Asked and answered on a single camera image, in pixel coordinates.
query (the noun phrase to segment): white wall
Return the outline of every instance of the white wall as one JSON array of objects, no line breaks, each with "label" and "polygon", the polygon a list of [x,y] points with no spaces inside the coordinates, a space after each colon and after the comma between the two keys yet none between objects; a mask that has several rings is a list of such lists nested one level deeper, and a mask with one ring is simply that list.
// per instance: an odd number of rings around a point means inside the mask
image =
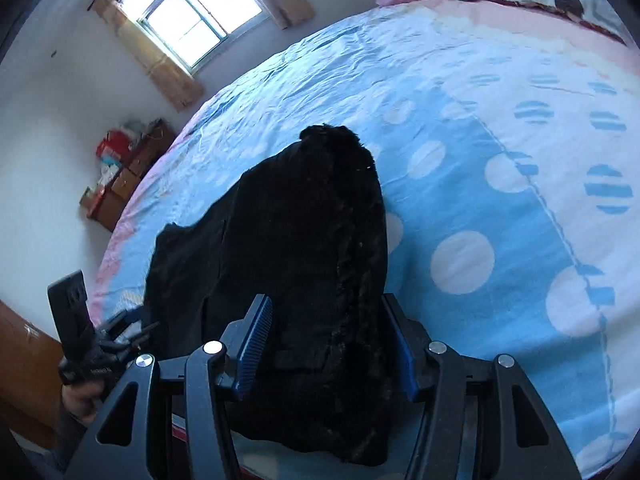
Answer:
[{"label": "white wall", "polygon": [[[310,1],[314,19],[289,30],[265,20],[204,67],[206,98],[305,36],[374,6]],[[43,0],[0,69],[0,299],[53,336],[47,285],[82,269],[91,289],[110,236],[78,207],[97,176],[95,146],[126,120],[164,117],[180,129],[197,109],[176,113],[86,11],[90,2]]]}]

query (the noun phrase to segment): bed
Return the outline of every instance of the bed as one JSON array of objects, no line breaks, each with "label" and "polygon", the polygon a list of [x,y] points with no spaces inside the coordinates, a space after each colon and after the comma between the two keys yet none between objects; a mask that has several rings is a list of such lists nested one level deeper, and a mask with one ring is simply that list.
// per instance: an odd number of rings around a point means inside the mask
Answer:
[{"label": "bed", "polygon": [[[386,291],[461,354],[508,352],[584,478],[640,425],[640,62],[535,10],[427,0],[373,9],[271,57],[191,119],[138,187],[90,298],[94,322],[142,301],[156,235],[189,225],[306,126],[344,124],[376,160]],[[235,435],[267,480],[396,480],[420,407],[396,402],[377,468]]]}]

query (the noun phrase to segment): black clothing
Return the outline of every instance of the black clothing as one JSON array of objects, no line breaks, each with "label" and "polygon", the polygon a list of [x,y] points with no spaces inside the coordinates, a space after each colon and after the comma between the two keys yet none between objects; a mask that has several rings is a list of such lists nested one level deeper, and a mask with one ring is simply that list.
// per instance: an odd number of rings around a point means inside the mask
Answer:
[{"label": "black clothing", "polygon": [[311,126],[190,227],[168,225],[146,279],[159,359],[220,338],[254,296],[274,321],[252,393],[228,406],[248,438],[348,462],[386,460],[391,381],[378,336],[385,211],[371,154],[344,126]]}]

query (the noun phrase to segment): window frame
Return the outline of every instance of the window frame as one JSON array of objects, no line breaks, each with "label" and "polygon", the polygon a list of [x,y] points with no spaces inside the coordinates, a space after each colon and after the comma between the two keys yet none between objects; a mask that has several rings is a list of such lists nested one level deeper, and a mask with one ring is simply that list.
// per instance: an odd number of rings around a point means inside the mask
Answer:
[{"label": "window frame", "polygon": [[[209,29],[216,35],[219,39],[218,43],[215,44],[209,51],[204,54],[193,66],[183,60],[169,44],[158,34],[154,28],[149,24],[148,17],[164,2],[165,0],[153,0],[151,4],[145,9],[142,13],[142,16],[136,20],[136,22],[146,31],[147,34],[151,35],[156,41],[159,41],[161,45],[167,49],[169,53],[175,59],[177,59],[181,65],[185,67],[191,74],[195,74],[198,70],[200,70],[203,66],[205,66],[214,56],[222,53],[228,47],[229,43],[232,43],[234,40],[242,36],[248,30],[251,30],[259,23],[263,22],[268,14],[265,12],[262,3],[258,0],[254,0],[256,5],[260,7],[260,13],[256,14],[247,22],[244,22],[240,27],[236,28],[233,32],[227,32],[224,27],[220,24],[220,22],[216,19],[216,17],[210,13],[209,9],[201,3],[200,0],[195,0],[198,4],[194,4],[192,0],[184,0],[191,7],[191,9],[196,12],[196,14],[200,17],[200,19],[209,27]],[[226,36],[222,36],[216,28],[222,30]]]}]

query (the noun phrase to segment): window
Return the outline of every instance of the window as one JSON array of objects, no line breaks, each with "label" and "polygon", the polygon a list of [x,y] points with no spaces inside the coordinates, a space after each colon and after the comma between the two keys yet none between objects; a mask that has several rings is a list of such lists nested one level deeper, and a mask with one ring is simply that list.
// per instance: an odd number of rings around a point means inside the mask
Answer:
[{"label": "window", "polygon": [[244,32],[260,15],[255,0],[120,0],[132,20],[189,69],[216,46]]}]

